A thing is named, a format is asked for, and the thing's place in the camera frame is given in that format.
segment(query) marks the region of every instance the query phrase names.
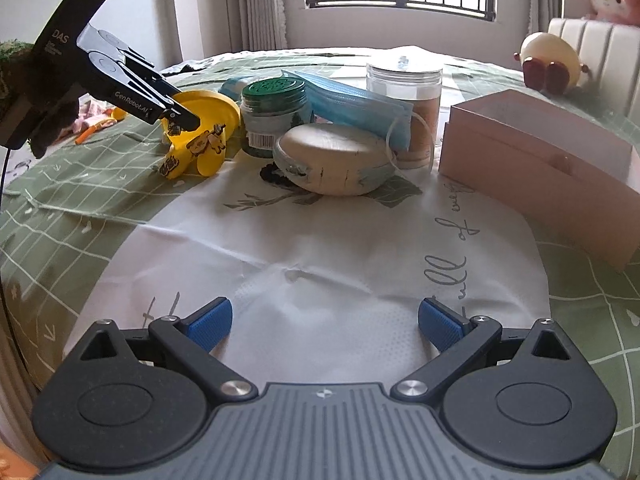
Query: red plush foot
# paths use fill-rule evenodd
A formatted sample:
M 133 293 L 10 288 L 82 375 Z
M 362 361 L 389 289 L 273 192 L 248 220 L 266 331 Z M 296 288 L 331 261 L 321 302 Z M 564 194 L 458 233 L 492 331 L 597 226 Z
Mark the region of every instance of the red plush foot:
M 552 61 L 546 69 L 546 90 L 551 95 L 562 95 L 569 87 L 571 75 L 562 63 Z
M 527 88 L 542 92 L 545 89 L 546 67 L 539 59 L 527 57 L 522 63 L 524 84 Z

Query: crosshair logo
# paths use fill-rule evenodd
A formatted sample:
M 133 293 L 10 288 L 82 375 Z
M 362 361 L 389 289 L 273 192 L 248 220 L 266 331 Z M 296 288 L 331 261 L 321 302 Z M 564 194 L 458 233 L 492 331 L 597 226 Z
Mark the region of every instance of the crosshair logo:
M 321 399 L 328 399 L 329 397 L 331 397 L 334 393 L 329 389 L 329 388 L 324 388 L 322 390 L 319 390 L 318 392 L 316 392 L 316 395 L 318 397 L 320 397 Z

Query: green lid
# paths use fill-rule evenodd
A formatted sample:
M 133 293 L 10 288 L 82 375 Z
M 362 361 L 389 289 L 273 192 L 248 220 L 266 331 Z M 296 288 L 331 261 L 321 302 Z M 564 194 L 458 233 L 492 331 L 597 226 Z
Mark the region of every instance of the green lid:
M 293 77 L 263 79 L 242 90 L 244 106 L 259 114 L 289 112 L 302 107 L 305 101 L 305 82 Z

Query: blue gripper pad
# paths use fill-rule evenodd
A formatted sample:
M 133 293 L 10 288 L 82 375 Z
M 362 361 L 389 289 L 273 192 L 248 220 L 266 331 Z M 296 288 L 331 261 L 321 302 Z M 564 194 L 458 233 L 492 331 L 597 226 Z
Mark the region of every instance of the blue gripper pad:
M 468 334 L 470 323 L 443 304 L 425 299 L 418 309 L 418 327 L 422 335 L 442 353 Z
M 189 317 L 178 329 L 207 352 L 211 352 L 231 332 L 234 313 L 227 298 L 217 298 Z

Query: jar with green lid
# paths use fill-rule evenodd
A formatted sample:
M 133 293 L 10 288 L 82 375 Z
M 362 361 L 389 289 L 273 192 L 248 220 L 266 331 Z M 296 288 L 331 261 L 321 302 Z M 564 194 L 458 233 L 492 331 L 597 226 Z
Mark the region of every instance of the jar with green lid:
M 245 87 L 240 111 L 245 130 L 242 149 L 261 158 L 272 158 L 276 140 L 313 117 L 305 82 L 293 77 L 264 79 Z

